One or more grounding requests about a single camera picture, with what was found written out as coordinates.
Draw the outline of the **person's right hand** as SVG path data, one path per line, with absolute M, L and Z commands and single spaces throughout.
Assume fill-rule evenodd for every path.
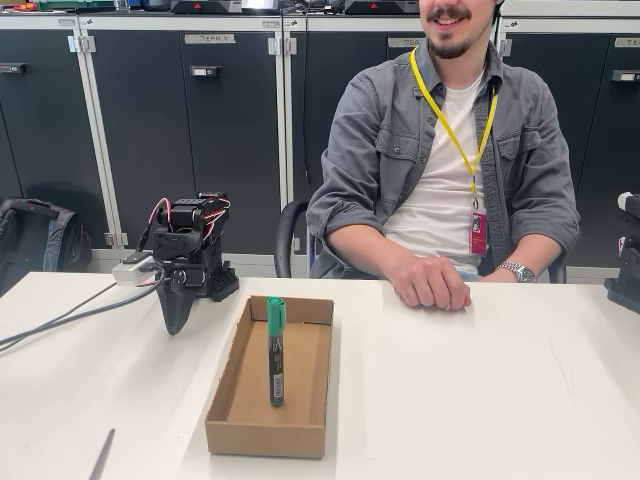
M 469 287 L 444 257 L 405 255 L 385 276 L 411 307 L 457 311 L 471 304 Z

